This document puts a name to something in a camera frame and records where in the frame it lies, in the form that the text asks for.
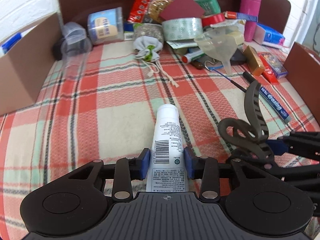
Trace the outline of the right brown cardboard box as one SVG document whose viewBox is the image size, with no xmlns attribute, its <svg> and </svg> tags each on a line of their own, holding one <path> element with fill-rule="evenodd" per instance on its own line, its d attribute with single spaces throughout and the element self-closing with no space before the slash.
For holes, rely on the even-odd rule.
<svg viewBox="0 0 320 240">
<path fill-rule="evenodd" d="M 294 43 L 285 62 L 286 78 L 319 121 L 319 56 L 299 43 Z"/>
</svg>

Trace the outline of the grey marker pen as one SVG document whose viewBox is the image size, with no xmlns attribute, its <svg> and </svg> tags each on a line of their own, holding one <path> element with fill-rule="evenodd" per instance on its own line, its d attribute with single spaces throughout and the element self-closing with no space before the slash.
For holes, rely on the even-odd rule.
<svg viewBox="0 0 320 240">
<path fill-rule="evenodd" d="M 257 81 L 249 72 L 244 71 L 243 77 L 248 81 L 249 83 L 252 83 L 253 81 Z M 263 98 L 271 105 L 271 107 L 276 111 L 276 113 L 279 115 L 279 117 L 283 120 L 285 124 L 288 124 L 291 121 L 291 116 L 287 111 L 284 109 L 284 107 L 275 99 L 275 97 L 264 87 L 260 86 L 259 93 L 263 96 Z"/>
</svg>

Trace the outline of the patterned green tape roll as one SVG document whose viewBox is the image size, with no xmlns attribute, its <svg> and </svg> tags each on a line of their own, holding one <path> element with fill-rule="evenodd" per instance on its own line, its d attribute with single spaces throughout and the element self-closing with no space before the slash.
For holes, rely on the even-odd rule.
<svg viewBox="0 0 320 240">
<path fill-rule="evenodd" d="M 178 18 L 162 22 L 165 41 L 191 40 L 203 33 L 200 18 Z"/>
</svg>

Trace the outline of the black case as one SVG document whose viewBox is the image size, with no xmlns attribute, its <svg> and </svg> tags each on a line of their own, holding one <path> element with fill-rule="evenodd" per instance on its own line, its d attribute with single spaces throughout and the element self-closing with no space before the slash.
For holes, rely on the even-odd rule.
<svg viewBox="0 0 320 240">
<path fill-rule="evenodd" d="M 240 49 L 237 49 L 230 58 L 231 64 L 243 64 L 247 62 L 247 58 Z"/>
</svg>

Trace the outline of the blue playing card box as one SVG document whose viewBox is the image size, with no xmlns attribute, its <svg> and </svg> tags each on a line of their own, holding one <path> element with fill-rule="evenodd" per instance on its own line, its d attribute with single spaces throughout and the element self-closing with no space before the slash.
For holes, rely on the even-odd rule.
<svg viewBox="0 0 320 240">
<path fill-rule="evenodd" d="M 267 63 L 273 70 L 277 79 L 287 76 L 288 71 L 284 68 L 282 62 L 275 55 L 268 52 L 260 52 L 260 53 L 262 53 L 264 59 L 267 61 Z"/>
</svg>

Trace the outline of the clear plastic funnel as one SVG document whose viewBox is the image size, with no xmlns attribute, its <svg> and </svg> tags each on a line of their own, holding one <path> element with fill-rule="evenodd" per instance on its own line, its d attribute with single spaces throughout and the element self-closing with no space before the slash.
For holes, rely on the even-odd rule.
<svg viewBox="0 0 320 240">
<path fill-rule="evenodd" d="M 221 61 L 226 73 L 231 75 L 230 59 L 238 48 L 234 34 L 238 32 L 236 26 L 215 28 L 200 34 L 194 41 L 206 55 Z"/>
</svg>

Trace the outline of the red tape roll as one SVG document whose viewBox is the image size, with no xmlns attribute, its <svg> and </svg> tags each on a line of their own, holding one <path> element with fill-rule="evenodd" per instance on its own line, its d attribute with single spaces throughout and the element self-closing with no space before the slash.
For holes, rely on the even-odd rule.
<svg viewBox="0 0 320 240">
<path fill-rule="evenodd" d="M 202 27 L 207 27 L 212 24 L 217 24 L 225 21 L 225 16 L 223 13 L 218 13 L 214 15 L 208 15 L 208 16 L 203 16 L 201 19 L 202 21 Z"/>
</svg>

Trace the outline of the white tube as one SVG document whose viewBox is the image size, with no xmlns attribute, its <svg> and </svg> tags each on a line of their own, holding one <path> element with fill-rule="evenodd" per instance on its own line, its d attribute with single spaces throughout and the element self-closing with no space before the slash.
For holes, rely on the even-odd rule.
<svg viewBox="0 0 320 240">
<path fill-rule="evenodd" d="M 146 178 L 148 192 L 189 191 L 179 117 L 172 104 L 161 105 L 157 110 Z"/>
</svg>

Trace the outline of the pink thermos bottle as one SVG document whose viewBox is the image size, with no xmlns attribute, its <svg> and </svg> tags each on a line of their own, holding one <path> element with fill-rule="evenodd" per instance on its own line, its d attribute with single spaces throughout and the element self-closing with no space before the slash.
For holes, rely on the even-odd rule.
<svg viewBox="0 0 320 240">
<path fill-rule="evenodd" d="M 260 10 L 261 0 L 241 0 L 239 12 L 258 17 Z M 254 32 L 258 21 L 246 21 L 244 38 L 246 42 L 251 42 L 253 40 Z"/>
</svg>

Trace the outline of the gold bar box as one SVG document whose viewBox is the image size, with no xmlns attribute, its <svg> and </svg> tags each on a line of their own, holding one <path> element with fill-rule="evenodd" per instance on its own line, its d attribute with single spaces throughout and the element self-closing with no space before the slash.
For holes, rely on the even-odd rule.
<svg viewBox="0 0 320 240">
<path fill-rule="evenodd" d="M 243 54 L 247 59 L 247 65 L 251 74 L 253 76 L 260 76 L 264 72 L 265 67 L 257 51 L 252 46 L 247 46 Z"/>
</svg>

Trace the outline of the grey drawstring pouch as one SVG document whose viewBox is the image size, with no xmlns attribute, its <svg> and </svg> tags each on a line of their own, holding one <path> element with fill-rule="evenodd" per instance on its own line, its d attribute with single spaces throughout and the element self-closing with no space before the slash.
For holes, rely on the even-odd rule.
<svg viewBox="0 0 320 240">
<path fill-rule="evenodd" d="M 133 31 L 135 57 L 146 62 L 158 61 L 164 44 L 162 26 L 152 23 L 135 23 Z"/>
</svg>

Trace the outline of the red snack bag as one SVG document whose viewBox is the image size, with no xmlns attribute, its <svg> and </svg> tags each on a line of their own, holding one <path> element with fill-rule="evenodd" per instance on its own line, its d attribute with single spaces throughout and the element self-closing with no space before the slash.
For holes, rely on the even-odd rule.
<svg viewBox="0 0 320 240">
<path fill-rule="evenodd" d="M 130 23 L 161 24 L 160 13 L 174 0 L 135 0 L 127 19 Z"/>
</svg>

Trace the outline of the red cap marker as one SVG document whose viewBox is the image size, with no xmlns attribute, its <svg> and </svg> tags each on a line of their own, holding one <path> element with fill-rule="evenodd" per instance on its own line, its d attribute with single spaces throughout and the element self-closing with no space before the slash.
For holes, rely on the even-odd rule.
<svg viewBox="0 0 320 240">
<path fill-rule="evenodd" d="M 199 59 L 204 55 L 204 52 L 201 50 L 194 51 L 192 53 L 187 53 L 182 56 L 182 62 L 185 64 L 191 63 L 192 61 L 195 61 L 196 59 Z"/>
</svg>

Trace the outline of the blue tissue pack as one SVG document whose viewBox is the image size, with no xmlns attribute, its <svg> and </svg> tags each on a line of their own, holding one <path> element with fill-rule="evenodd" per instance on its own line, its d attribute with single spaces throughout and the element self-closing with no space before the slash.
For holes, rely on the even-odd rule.
<svg viewBox="0 0 320 240">
<path fill-rule="evenodd" d="M 280 49 L 284 45 L 285 37 L 273 28 L 257 23 L 253 40 L 260 45 Z"/>
</svg>

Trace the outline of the blue cotton swab jar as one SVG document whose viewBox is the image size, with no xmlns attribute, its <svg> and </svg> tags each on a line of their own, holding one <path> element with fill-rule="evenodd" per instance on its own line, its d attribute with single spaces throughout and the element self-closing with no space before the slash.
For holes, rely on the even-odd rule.
<svg viewBox="0 0 320 240">
<path fill-rule="evenodd" d="M 122 7 L 90 14 L 87 19 L 87 27 L 93 45 L 123 41 Z"/>
</svg>

